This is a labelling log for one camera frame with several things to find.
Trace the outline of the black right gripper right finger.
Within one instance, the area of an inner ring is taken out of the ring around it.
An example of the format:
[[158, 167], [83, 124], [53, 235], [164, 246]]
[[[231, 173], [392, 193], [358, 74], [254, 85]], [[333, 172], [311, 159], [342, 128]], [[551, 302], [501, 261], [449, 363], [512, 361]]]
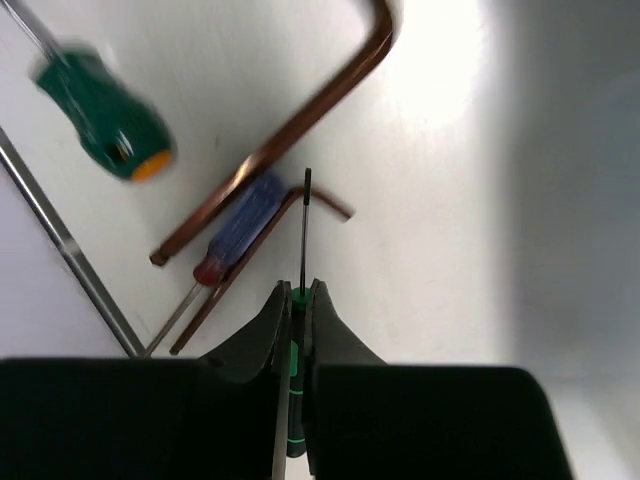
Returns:
[[392, 365], [312, 287], [307, 455], [318, 479], [569, 479], [550, 402], [528, 371]]

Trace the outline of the small brown hex key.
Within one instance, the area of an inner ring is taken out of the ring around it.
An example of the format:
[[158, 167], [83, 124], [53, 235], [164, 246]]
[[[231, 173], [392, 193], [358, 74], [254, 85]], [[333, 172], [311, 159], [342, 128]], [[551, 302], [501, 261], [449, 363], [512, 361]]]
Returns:
[[[175, 339], [171, 347], [169, 347], [169, 355], [178, 356], [188, 345], [188, 343], [196, 335], [198, 330], [205, 323], [205, 321], [211, 315], [217, 305], [222, 301], [227, 292], [232, 288], [232, 285], [238, 281], [238, 278], [241, 276], [242, 272], [251, 268], [249, 263], [253, 260], [253, 258], [259, 255], [260, 251], [265, 246], [272, 243], [270, 238], [277, 236], [277, 234], [279, 233], [279, 224], [284, 221], [287, 213], [292, 208], [298, 208], [302, 214], [303, 193], [303, 184], [298, 184], [287, 188], [287, 193], [282, 200], [279, 209], [269, 220], [266, 226], [261, 230], [257, 238], [253, 241], [248, 250], [241, 256], [239, 261], [227, 272], [221, 283], [217, 287], [203, 288], [200, 291], [198, 296], [193, 300], [191, 305], [184, 313], [186, 314], [191, 312], [193, 314], [193, 317], [185, 325], [184, 329]], [[353, 206], [349, 205], [346, 201], [339, 198], [339, 196], [335, 195], [333, 192], [321, 187], [311, 186], [311, 197], [309, 206], [312, 203], [319, 204], [320, 207], [324, 208], [326, 211], [332, 214], [335, 219], [343, 223], [352, 219], [356, 213], [356, 210]]]

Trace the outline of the blue red precision screwdriver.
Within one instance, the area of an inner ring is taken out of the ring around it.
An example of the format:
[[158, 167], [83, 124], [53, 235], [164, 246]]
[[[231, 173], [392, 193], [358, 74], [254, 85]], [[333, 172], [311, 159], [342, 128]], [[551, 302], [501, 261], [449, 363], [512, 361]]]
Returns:
[[206, 254], [194, 267], [194, 285], [146, 347], [144, 358], [152, 355], [203, 288], [221, 283], [279, 209], [286, 193], [282, 180], [267, 172], [240, 195], [231, 214], [209, 241]]

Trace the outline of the black green precision screwdriver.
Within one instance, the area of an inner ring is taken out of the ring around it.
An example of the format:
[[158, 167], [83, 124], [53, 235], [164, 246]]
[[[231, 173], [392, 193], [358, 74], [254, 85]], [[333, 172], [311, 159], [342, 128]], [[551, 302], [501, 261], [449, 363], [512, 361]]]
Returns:
[[310, 168], [306, 168], [303, 193], [299, 286], [292, 292], [292, 335], [290, 343], [290, 382], [286, 449], [286, 455], [288, 458], [298, 458], [306, 451], [302, 410], [305, 374], [305, 320], [307, 303], [309, 300], [309, 294], [306, 288], [306, 250], [311, 184], [312, 170]]

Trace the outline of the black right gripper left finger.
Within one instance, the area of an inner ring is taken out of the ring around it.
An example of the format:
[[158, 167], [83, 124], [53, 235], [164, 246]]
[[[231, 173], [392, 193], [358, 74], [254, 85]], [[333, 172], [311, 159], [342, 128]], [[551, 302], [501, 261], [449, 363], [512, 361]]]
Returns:
[[1, 363], [5, 479], [281, 479], [291, 288], [195, 359]]

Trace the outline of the large brown hex key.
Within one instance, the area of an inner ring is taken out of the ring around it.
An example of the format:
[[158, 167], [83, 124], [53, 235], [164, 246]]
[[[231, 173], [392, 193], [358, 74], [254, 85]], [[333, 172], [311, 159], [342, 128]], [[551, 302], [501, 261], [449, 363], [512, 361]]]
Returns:
[[178, 254], [383, 61], [393, 44], [393, 14], [387, 1], [373, 1], [371, 6], [373, 27], [357, 53], [149, 254], [151, 264], [162, 267]]

